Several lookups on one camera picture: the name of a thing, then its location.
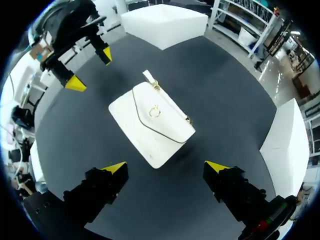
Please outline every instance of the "shelf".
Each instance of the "shelf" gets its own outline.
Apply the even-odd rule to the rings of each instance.
[[[233,31],[231,31],[231,30],[229,30],[229,29],[227,29],[227,28],[225,28],[224,26],[221,26],[221,25],[219,25],[219,24],[214,24],[213,27],[214,27],[215,29],[217,29],[218,31],[220,31],[221,33],[227,35],[227,36],[228,36],[229,38],[231,38],[233,41],[237,42],[237,43],[238,43],[241,47],[243,47],[247,52],[249,52],[249,53],[251,52],[251,49],[250,49],[248,46],[243,45],[242,43],[240,43],[240,42],[238,41],[239,35],[236,34],[235,32],[233,32]]]
[[[228,3],[231,3],[231,4],[235,5],[235,6],[237,6],[238,8],[241,8],[241,9],[245,10],[246,12],[248,12],[249,14],[251,14],[252,16],[254,16],[255,18],[259,19],[259,20],[260,20],[261,22],[263,22],[265,25],[268,25],[268,22],[267,22],[267,21],[263,20],[263,19],[262,19],[261,17],[259,17],[257,14],[255,14],[255,13],[252,12],[252,11],[250,11],[248,8],[242,6],[242,5],[238,4],[238,3],[235,3],[235,2],[232,1],[232,0],[223,0],[223,1],[228,2]]]
[[[256,34],[259,35],[259,37],[261,36],[261,31],[259,29],[257,29],[256,27],[254,27],[253,25],[251,25],[250,23],[246,22],[245,20],[243,20],[241,17],[235,15],[234,13],[232,12],[229,12],[229,11],[226,11],[226,10],[223,10],[221,8],[218,8],[218,11],[219,12],[222,12],[232,18],[234,18],[235,20],[239,21],[240,23],[242,23],[243,25],[247,26],[249,29],[251,29],[252,31],[254,31]]]
[[[251,0],[253,2],[255,2],[256,4],[260,5],[261,7],[263,7],[265,10],[267,10],[269,13],[274,14],[273,11],[271,11],[269,8],[267,8],[265,5],[261,4],[260,2],[258,2],[257,0]]]

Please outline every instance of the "white foam block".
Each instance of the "white foam block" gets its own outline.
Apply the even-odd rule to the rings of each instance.
[[[276,110],[260,152],[269,170],[275,194],[283,198],[296,196],[308,166],[309,141],[295,99]]]
[[[161,50],[203,36],[208,16],[166,4],[139,8],[121,15],[124,30]]]

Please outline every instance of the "cable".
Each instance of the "cable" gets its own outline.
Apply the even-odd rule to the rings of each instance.
[[[17,145],[18,145],[18,149],[19,149],[19,151],[20,151],[20,161],[19,161],[19,165],[18,165],[18,167],[17,167],[17,169],[16,169],[16,171],[15,171],[15,173],[14,173],[14,176],[17,176],[18,173],[19,173],[19,170],[20,170],[20,168],[21,168],[22,161],[23,161],[23,151],[22,151],[22,148],[21,148],[18,140],[16,139],[16,137],[15,137],[11,132],[9,132],[8,129],[6,129],[6,128],[5,128],[4,126],[2,126],[1,124],[0,124],[0,128],[3,128],[8,134],[10,134],[10,135],[12,136],[13,140],[14,140],[14,141],[17,143]]]
[[[11,86],[12,86],[12,98],[9,102],[3,104],[3,105],[0,105],[0,108],[3,108],[9,104],[11,104],[11,102],[13,101],[13,99],[15,98],[15,86],[14,86],[14,82],[12,80],[12,77],[11,77],[11,73],[9,73],[9,78],[10,78],[10,82],[11,82]]]

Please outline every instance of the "handbag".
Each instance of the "handbag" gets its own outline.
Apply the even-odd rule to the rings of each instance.
[[[108,109],[134,147],[158,169],[196,130],[150,72],[143,75],[145,82],[117,98]]]

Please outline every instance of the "table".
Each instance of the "table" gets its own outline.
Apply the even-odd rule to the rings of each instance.
[[[62,89],[36,131],[50,191],[59,198],[89,169],[124,160],[129,180],[112,205],[86,228],[114,240],[237,239],[244,224],[218,203],[202,178],[204,161],[238,166],[258,188],[275,190],[259,152],[276,113],[260,83],[205,37],[165,50],[132,35],[110,45],[112,63],[94,56],[77,71],[84,92]],[[193,120],[196,133],[161,168],[153,169],[108,111],[149,70]]]

